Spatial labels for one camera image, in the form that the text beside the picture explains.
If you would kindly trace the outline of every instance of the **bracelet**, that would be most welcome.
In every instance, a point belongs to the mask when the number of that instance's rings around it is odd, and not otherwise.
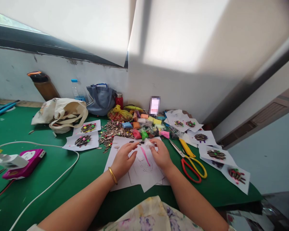
[[[113,172],[112,172],[111,168],[110,168],[110,167],[108,167],[108,169],[109,169],[109,171],[110,171],[110,174],[111,174],[111,177],[112,177],[113,181],[115,182],[115,184],[116,184],[116,185],[118,185],[118,181],[117,181],[117,179],[116,179],[115,175],[113,174]]]

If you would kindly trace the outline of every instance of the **white cable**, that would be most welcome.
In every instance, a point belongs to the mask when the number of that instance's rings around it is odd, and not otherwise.
[[[35,144],[35,145],[41,145],[41,146],[50,146],[50,147],[57,147],[57,148],[62,148],[61,146],[56,146],[56,145],[49,145],[49,144],[38,144],[38,143],[34,143],[34,142],[29,142],[29,141],[15,141],[15,142],[10,142],[10,143],[5,143],[0,145],[0,147],[5,146],[7,144],[13,144],[13,143],[30,143],[30,144]],[[12,225],[12,227],[10,228],[10,231],[12,231],[15,227],[15,225],[17,224],[17,222],[19,221],[20,217],[23,215],[23,213],[27,210],[27,208],[29,208],[29,206],[36,200],[38,199],[41,195],[43,195],[44,192],[46,192],[51,186],[53,186],[61,177],[63,177],[63,175],[70,170],[78,161],[79,159],[79,153],[76,152],[77,154],[77,159],[76,161],[61,175],[59,176],[58,179],[56,179],[47,189],[45,189],[40,195],[38,195],[36,198],[34,198],[26,207],[25,209],[21,212],[21,214],[18,216],[18,218],[16,219],[16,221],[14,222],[14,224]]]

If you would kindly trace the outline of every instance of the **floral dress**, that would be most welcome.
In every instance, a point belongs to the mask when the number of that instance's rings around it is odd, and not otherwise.
[[[117,221],[108,223],[100,231],[202,231],[198,225],[178,210],[162,202],[159,196],[149,197],[144,200]],[[36,224],[28,231],[44,231]],[[229,226],[228,231],[235,231]]]

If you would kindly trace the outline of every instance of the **phone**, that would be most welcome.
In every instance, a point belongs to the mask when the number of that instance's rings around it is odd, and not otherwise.
[[[160,100],[159,96],[151,96],[150,106],[149,106],[149,114],[152,116],[157,116],[158,109],[160,107]]]

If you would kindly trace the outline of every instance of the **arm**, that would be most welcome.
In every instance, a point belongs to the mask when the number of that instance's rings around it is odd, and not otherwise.
[[[111,166],[117,181],[128,172],[135,161],[137,151],[133,152],[130,158],[128,158],[128,154],[137,148],[138,143],[127,143],[118,151]],[[91,184],[53,211],[39,223],[38,227],[46,231],[87,230],[114,184],[110,172],[104,172]]]
[[[172,163],[165,144],[157,139],[151,142],[158,147],[157,152],[150,147],[153,158],[169,180],[181,212],[204,230],[227,231],[227,222]]]

